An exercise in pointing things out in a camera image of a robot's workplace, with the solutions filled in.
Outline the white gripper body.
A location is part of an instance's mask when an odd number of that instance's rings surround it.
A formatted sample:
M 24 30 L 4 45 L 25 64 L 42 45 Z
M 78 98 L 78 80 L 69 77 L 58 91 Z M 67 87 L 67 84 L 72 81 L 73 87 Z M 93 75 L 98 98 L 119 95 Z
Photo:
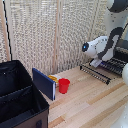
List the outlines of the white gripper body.
M 93 66 L 93 67 L 96 68 L 98 65 L 100 65 L 101 62 L 102 62 L 102 60 L 93 59 L 93 60 L 90 62 L 90 66 Z

